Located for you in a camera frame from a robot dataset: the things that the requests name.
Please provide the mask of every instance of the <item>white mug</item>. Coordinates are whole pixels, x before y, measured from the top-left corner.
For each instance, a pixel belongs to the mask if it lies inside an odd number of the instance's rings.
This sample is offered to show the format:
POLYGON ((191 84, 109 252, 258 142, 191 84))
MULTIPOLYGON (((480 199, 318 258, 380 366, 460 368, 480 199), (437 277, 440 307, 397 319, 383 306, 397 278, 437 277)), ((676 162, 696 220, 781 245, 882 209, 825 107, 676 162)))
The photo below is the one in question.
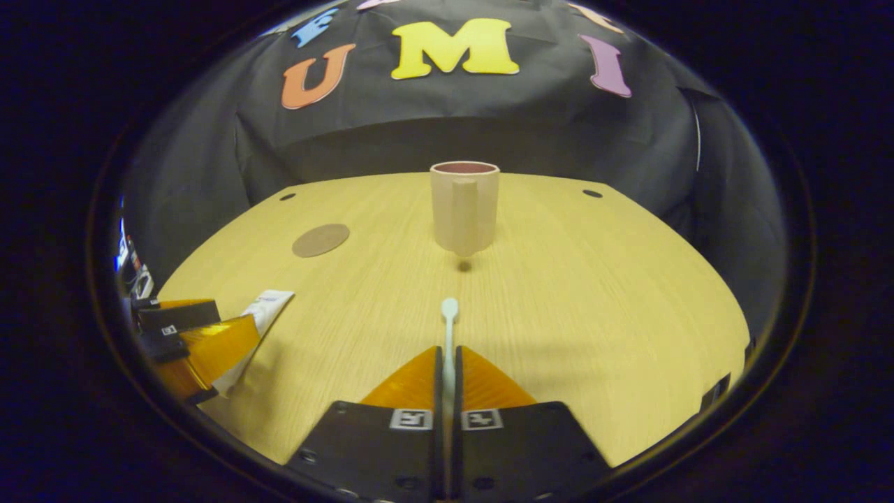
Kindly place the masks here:
POLYGON ((493 243, 500 168, 451 161, 431 167, 434 239, 445 250, 470 257, 493 243))

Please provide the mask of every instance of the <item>round coaster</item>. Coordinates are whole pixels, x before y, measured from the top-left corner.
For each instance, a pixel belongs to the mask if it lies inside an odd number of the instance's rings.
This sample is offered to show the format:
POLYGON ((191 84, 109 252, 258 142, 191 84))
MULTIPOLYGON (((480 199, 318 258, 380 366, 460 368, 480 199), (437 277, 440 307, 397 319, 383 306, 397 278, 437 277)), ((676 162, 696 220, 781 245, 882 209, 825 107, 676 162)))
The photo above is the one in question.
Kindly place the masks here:
POLYGON ((329 224, 310 229, 302 234, 295 244, 291 246, 293 253, 299 257, 308 258, 322 255, 334 250, 339 244, 348 239, 350 230, 343 224, 329 224))

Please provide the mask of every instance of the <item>white tube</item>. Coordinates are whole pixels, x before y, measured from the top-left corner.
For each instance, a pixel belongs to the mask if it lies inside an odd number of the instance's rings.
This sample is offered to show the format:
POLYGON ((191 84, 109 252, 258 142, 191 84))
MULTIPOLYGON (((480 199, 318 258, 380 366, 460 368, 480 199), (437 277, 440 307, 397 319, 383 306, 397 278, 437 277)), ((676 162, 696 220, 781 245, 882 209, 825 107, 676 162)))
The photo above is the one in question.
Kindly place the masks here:
MULTIPOLYGON (((274 320, 276 320, 276 316, 279 315, 280 311, 283 310, 283 306, 285 306, 293 295, 295 295, 294 292, 265 290, 245 309, 245 311, 242 312, 241 316, 250 314, 255 318, 257 334, 263 339, 264 334, 267 333, 267 330, 270 329, 270 326, 273 325, 274 320)), ((239 377, 242 376, 242 373, 245 371, 245 366, 249 364, 249 360, 251 360, 251 357, 255 354, 256 350, 257 345, 255 345, 255 347, 252 348, 251 351, 239 361, 239 363, 236 363, 233 368, 224 372, 221 377, 214 381, 214 387, 221 396, 224 398, 230 397, 230 389, 236 384, 239 377)))

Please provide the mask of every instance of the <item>wooden table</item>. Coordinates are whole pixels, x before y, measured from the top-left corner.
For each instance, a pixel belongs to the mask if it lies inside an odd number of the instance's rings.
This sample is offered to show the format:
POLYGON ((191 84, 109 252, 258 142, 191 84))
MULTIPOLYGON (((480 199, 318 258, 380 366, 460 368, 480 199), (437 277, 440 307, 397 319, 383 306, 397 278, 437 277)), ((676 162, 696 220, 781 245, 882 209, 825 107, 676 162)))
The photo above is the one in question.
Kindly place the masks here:
POLYGON ((495 241, 468 270, 434 242, 428 173, 294 186, 237 217, 159 298, 214 298, 224 318, 266 289, 295 298, 231 398, 201 408, 285 463, 332 401, 361 400, 443 344, 449 296, 460 301, 456 344, 537 400, 565 402, 610 465, 697 413, 727 373, 735 382, 745 318, 684 239, 607 185, 512 174, 500 184, 495 241), (300 235, 330 223, 350 228, 340 247, 292 253, 300 235))

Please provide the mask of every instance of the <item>letter m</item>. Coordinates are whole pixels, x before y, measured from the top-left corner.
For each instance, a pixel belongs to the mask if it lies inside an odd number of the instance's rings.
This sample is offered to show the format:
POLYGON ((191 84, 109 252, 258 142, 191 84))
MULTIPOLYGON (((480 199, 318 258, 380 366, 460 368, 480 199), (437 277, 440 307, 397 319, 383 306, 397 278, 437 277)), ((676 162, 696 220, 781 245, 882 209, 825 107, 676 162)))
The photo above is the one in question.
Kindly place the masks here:
POLYGON ((506 30, 511 25, 498 19, 469 20, 452 37, 430 21, 400 26, 392 32, 401 38, 401 61, 392 72, 396 81, 424 77, 432 66, 422 61, 425 52, 442 72, 452 72, 468 51, 462 68, 469 73, 519 72, 519 66, 509 56, 506 30))

